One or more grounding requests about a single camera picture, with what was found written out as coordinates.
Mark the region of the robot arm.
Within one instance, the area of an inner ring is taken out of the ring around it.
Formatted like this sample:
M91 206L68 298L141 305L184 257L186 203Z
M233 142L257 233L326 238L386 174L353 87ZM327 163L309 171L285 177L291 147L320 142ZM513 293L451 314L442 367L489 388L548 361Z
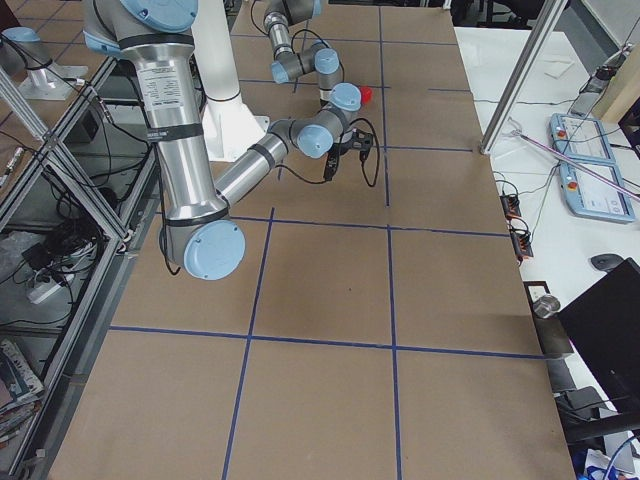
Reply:
M343 67L338 52L321 38L296 50L290 28L311 20L322 11L321 1L269 1L263 27L272 52L271 74L277 84L291 83L301 77L316 75L322 106L330 99L332 89L343 80Z
M293 48L289 30L320 14L318 1L271 1L263 25L272 77L317 77L320 110L270 121L244 104L224 6L219 1L87 1L84 36L93 51L130 61L159 154L164 209L160 248L191 276L218 280L243 259L245 238L230 208L285 157L299 151L326 161L332 177L342 154L367 156L374 136L356 128L362 95L341 78L337 52L324 42Z

